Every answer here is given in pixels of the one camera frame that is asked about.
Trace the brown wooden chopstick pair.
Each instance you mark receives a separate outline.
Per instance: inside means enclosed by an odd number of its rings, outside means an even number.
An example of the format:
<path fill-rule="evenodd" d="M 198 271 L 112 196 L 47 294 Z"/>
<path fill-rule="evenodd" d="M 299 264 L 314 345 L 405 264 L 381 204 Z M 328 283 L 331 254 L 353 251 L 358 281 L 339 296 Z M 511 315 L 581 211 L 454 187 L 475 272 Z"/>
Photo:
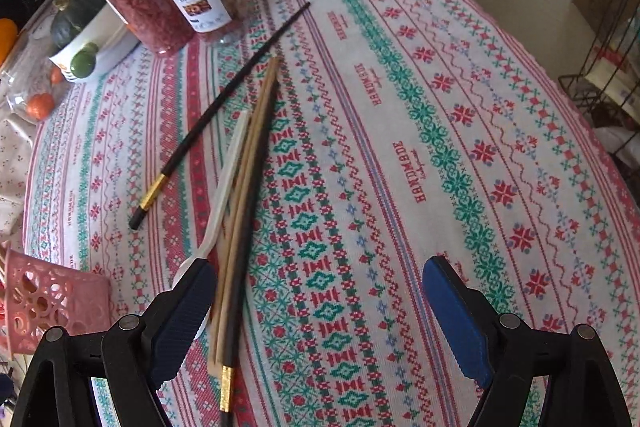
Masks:
<path fill-rule="evenodd" d="M 244 272 L 253 233 L 253 213 L 257 184 L 262 176 L 269 118 L 277 92 L 280 58 L 271 57 L 247 138 L 243 143 L 239 170 L 235 177 L 231 210 L 227 223 L 224 255 L 219 258 L 219 280 L 210 323 L 208 370 L 223 383 L 232 378 L 235 336 L 242 321 L 241 300 Z"/>

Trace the white plastic spoon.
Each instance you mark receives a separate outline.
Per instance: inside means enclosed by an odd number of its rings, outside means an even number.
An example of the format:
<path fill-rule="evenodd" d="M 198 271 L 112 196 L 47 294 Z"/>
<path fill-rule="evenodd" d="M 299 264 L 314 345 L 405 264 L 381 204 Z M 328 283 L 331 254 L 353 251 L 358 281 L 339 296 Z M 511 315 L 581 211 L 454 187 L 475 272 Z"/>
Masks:
<path fill-rule="evenodd" d="M 228 205 L 231 194 L 232 184 L 235 177 L 236 169 L 238 169 L 239 161 L 242 154 L 242 147 L 245 141 L 248 125 L 250 124 L 250 111 L 242 110 L 232 134 L 230 144 L 227 148 L 227 156 L 222 166 L 220 178 L 216 186 L 216 191 L 210 203 L 209 217 L 205 229 L 204 237 L 198 249 L 190 257 L 187 257 L 181 263 L 172 286 L 176 286 L 181 277 L 186 274 L 190 266 L 196 259 L 207 259 L 209 253 L 214 249 L 218 234 L 221 228 L 224 213 Z"/>

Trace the pink perforated utensil holder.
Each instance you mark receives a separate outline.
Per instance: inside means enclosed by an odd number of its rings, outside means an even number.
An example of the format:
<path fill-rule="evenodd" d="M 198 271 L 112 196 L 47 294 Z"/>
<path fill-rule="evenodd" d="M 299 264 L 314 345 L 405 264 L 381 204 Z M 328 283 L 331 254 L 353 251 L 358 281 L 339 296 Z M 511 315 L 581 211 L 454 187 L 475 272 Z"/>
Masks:
<path fill-rule="evenodd" d="M 106 277 L 1 249 L 1 352 L 31 355 L 45 332 L 105 331 L 111 324 Z"/>

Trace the patterned tablecloth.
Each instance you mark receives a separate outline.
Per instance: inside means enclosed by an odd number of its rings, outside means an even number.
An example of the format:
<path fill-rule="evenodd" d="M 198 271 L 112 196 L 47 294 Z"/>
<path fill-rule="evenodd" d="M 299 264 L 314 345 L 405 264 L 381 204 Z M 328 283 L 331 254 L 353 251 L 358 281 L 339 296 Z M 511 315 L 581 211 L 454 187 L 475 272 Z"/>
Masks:
<path fill-rule="evenodd" d="M 639 211 L 558 85 L 472 0 L 250 0 L 231 46 L 137 49 L 41 125 L 30 255 L 142 312 L 201 242 L 257 67 L 128 222 L 183 135 L 279 27 L 280 89 L 246 281 L 239 426 L 464 426 L 465 378 L 422 291 L 445 256 L 500 312 L 600 336 L 639 413 Z"/>

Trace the small orange tangerine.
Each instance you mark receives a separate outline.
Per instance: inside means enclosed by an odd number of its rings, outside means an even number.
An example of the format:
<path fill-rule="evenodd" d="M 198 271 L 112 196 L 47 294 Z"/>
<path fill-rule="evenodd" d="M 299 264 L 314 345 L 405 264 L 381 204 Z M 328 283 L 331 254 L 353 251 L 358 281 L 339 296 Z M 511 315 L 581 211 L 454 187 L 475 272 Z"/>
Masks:
<path fill-rule="evenodd" d="M 48 92 L 33 95 L 26 104 L 26 113 L 35 120 L 45 120 L 55 109 L 55 99 Z"/>

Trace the green lime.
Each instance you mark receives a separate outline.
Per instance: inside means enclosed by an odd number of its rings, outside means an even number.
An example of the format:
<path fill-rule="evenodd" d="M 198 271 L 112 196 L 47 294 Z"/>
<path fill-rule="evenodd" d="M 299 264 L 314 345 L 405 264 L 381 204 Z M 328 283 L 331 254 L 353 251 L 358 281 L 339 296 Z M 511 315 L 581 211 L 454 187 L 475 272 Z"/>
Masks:
<path fill-rule="evenodd" d="M 96 69 L 96 56 L 99 47 L 93 42 L 87 42 L 70 61 L 70 72 L 77 79 L 85 79 Z"/>

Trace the clear glass jar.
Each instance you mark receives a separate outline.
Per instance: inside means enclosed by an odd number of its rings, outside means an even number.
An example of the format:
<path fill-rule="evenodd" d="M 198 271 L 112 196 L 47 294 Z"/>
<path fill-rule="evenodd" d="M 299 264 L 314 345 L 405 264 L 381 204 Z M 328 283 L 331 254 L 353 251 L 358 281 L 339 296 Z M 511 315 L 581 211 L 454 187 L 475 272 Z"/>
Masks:
<path fill-rule="evenodd" d="M 52 51 L 52 41 L 47 32 L 43 37 L 35 38 L 23 30 L 1 66 L 1 102 L 10 113 L 29 124 L 41 122 L 26 113 L 26 104 L 33 95 L 51 93 L 57 108 L 70 91 L 70 83 L 60 72 L 55 72 L 56 66 L 49 61 Z"/>

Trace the white bowl with squash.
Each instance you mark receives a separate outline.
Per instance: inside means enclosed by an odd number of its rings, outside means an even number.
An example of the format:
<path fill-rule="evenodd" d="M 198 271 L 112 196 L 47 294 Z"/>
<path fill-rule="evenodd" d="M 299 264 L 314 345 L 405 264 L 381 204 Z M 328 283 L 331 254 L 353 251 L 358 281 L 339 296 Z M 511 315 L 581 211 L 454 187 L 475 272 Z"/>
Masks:
<path fill-rule="evenodd" d="M 49 61 L 67 81 L 88 82 L 111 72 L 139 43 L 107 3 L 65 48 L 50 56 Z"/>

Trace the dark green squash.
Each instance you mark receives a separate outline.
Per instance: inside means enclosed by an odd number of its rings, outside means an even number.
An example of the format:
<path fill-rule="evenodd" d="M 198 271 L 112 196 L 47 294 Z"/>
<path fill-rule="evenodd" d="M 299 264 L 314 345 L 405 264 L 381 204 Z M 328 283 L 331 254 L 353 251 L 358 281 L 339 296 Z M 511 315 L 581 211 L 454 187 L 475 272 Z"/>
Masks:
<path fill-rule="evenodd" d="M 51 24 L 54 46 L 60 50 L 72 42 L 103 9 L 105 0 L 66 0 Z"/>

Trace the large orange fruit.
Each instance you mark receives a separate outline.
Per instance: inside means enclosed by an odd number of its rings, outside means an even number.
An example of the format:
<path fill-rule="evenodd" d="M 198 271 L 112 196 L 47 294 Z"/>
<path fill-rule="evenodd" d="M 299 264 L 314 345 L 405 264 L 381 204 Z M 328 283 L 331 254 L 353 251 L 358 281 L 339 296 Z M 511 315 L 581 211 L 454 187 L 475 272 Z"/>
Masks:
<path fill-rule="evenodd" d="M 17 42 L 18 28 L 16 23 L 9 18 L 0 20 L 0 64 L 6 61 Z"/>

